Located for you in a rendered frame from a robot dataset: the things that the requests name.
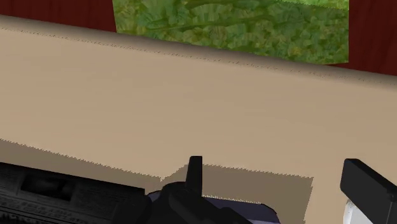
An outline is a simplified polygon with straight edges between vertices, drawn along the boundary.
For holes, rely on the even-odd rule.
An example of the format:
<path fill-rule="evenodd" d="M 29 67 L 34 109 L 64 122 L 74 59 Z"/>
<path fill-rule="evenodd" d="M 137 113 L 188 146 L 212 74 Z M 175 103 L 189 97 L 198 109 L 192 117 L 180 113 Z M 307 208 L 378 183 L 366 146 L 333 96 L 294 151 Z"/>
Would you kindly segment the black cassette radio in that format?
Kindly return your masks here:
<path fill-rule="evenodd" d="M 0 162 L 0 224 L 113 224 L 143 188 Z"/>

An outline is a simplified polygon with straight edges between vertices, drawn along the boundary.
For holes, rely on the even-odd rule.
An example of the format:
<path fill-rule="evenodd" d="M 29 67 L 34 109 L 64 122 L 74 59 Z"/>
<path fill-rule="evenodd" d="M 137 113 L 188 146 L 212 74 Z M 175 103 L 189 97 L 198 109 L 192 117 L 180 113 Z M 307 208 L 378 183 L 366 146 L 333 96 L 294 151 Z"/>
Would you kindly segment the white rounded thing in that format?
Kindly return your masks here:
<path fill-rule="evenodd" d="M 366 224 L 366 216 L 348 199 L 344 209 L 343 224 Z"/>

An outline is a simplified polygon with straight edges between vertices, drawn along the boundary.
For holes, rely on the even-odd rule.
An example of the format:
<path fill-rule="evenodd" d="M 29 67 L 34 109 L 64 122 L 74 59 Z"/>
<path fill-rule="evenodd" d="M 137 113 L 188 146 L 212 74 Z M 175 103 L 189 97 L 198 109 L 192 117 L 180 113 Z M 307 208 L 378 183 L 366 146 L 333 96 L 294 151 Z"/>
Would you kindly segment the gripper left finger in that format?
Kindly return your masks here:
<path fill-rule="evenodd" d="M 252 224 L 229 207 L 202 196 L 202 157 L 191 156 L 186 179 L 166 184 L 157 200 L 138 195 L 116 209 L 113 224 Z"/>

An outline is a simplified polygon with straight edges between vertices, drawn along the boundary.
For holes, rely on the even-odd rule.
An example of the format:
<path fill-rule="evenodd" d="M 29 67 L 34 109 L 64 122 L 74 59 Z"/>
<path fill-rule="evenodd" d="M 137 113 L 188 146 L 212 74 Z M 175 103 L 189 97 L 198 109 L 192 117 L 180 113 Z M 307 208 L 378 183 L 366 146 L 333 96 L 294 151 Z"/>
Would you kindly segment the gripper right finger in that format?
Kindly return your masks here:
<path fill-rule="evenodd" d="M 340 189 L 366 216 L 366 224 L 397 224 L 397 186 L 361 160 L 344 160 Z"/>

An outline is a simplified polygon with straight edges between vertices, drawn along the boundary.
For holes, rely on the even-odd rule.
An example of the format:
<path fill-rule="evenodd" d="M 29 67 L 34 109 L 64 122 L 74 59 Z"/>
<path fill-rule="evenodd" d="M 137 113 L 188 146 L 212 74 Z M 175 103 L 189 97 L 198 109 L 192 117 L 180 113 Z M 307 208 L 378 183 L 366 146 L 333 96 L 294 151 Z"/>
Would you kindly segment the green patterned robot stand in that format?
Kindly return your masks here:
<path fill-rule="evenodd" d="M 349 60 L 349 0 L 112 0 L 119 33 L 312 64 Z"/>

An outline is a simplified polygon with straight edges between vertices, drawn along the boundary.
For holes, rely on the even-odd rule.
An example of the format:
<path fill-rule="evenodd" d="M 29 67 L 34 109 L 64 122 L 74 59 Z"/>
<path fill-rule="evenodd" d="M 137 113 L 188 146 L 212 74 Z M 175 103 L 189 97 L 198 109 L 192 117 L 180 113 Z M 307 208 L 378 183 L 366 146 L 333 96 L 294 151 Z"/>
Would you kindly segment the dark purple flat thing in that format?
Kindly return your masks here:
<path fill-rule="evenodd" d="M 203 197 L 189 189 L 159 190 L 148 197 L 159 224 L 281 224 L 264 204 Z"/>

